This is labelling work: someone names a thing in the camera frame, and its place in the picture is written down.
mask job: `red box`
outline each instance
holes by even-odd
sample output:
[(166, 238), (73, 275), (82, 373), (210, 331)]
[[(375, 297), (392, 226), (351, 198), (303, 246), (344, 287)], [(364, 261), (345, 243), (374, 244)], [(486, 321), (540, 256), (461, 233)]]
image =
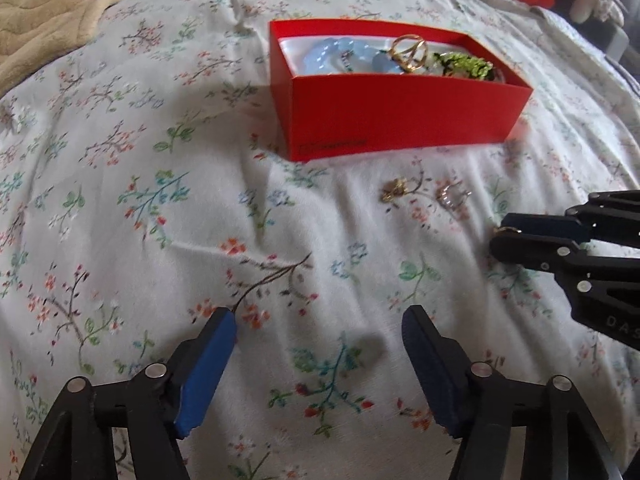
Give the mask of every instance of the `red box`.
[[(505, 82), (441, 76), (293, 75), (279, 40), (297, 36), (418, 34), (494, 63)], [(533, 90), (466, 34), (409, 23), (276, 20), (270, 23), (271, 93), (290, 160), (421, 146), (502, 142)]]

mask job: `white fabric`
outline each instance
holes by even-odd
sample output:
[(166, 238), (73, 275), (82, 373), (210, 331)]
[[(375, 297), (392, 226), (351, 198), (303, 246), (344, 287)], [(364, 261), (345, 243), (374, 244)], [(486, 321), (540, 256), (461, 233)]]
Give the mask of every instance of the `white fabric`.
[[(306, 16), (468, 32), (534, 95), (502, 145), (287, 162), (268, 22)], [(438, 111), (416, 102), (427, 131)], [(182, 444), (193, 479), (448, 478), (458, 444), (401, 342), (414, 302), (510, 378), (572, 378), (630, 459), (638, 353), (572, 321), (552, 276), (488, 258), (508, 211), (638, 186), (640, 105), (560, 19), (512, 0), (125, 0), (1, 107), (0, 478), (66, 380), (131, 377), (235, 303), (238, 344)], [(401, 177), (415, 193), (382, 203)], [(446, 182), (472, 192), (455, 212)]]

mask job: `jewelry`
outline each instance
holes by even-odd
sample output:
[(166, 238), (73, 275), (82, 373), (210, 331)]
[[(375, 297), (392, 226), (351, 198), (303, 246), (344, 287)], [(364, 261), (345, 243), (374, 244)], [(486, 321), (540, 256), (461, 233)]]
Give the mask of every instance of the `jewelry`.
[(393, 202), (396, 197), (406, 195), (409, 192), (406, 183), (407, 180), (405, 178), (396, 178), (391, 184), (391, 190), (383, 190), (382, 202)]
[(493, 81), (496, 79), (494, 64), (481, 57), (449, 52), (433, 54), (433, 59), (442, 67), (443, 76), (466, 75), (469, 79)]
[(351, 63), (349, 62), (349, 58), (353, 56), (353, 49), (351, 50), (344, 50), (342, 51), (342, 53), (340, 54), (340, 61), (342, 62), (342, 64), (344, 65), (344, 69), (347, 72), (353, 72), (353, 68), (351, 67)]
[(446, 184), (445, 186), (441, 186), (436, 190), (436, 200), (438, 203), (443, 206), (444, 209), (449, 211), (455, 211), (460, 206), (462, 206), (466, 202), (466, 198), (471, 195), (471, 192), (468, 190), (462, 191), (460, 194), (460, 199), (458, 203), (454, 204), (454, 197), (451, 194), (453, 191), (452, 188), (459, 186), (462, 184), (462, 181), (454, 182), (453, 184)]
[[(398, 48), (404, 40), (415, 40), (415, 43), (409, 48), (400, 50), (399, 52), (396, 51), (396, 48)], [(417, 34), (405, 34), (404, 36), (395, 38), (389, 49), (391, 59), (398, 63), (400, 68), (409, 74), (424, 67), (428, 54), (429, 48), (427, 47), (427, 42)]]
[(379, 50), (378, 53), (371, 60), (371, 67), (373, 72), (380, 74), (404, 74), (402, 67), (398, 65), (397, 61), (391, 59), (388, 55), (388, 51)]

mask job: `earring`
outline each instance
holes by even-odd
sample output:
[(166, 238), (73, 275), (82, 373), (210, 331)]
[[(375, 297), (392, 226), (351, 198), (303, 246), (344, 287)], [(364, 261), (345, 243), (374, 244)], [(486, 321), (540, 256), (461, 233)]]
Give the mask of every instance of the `earring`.
[(457, 189), (456, 186), (460, 184), (462, 184), (461, 180), (453, 184), (446, 184), (436, 190), (436, 200), (444, 209), (455, 211), (462, 206), (466, 202), (467, 197), (471, 195), (471, 192), (466, 189), (459, 193), (453, 193), (453, 191)]
[(381, 200), (382, 202), (388, 203), (393, 202), (396, 197), (404, 196), (408, 193), (408, 189), (406, 186), (407, 180), (405, 178), (396, 178), (392, 182), (392, 187), (390, 190), (383, 190)]

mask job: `bed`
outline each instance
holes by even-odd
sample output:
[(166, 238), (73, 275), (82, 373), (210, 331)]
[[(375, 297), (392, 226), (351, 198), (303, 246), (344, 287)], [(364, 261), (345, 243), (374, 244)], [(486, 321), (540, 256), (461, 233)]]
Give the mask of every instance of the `bed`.
[[(268, 22), (307, 16), (468, 32), (535, 92), (504, 144), (292, 163)], [(551, 275), (488, 254), (509, 211), (638, 188), (638, 98), (561, 18), (513, 0), (124, 0), (9, 92), (0, 124), (0, 478), (69, 378), (130, 378), (220, 305), (238, 344), (181, 444), (193, 479), (448, 478), (459, 443), (402, 347), (414, 303), (507, 377), (572, 378), (619, 466), (633, 456), (638, 353), (573, 322)], [(382, 202), (396, 178), (415, 190)], [(447, 182), (471, 193), (455, 212)]]

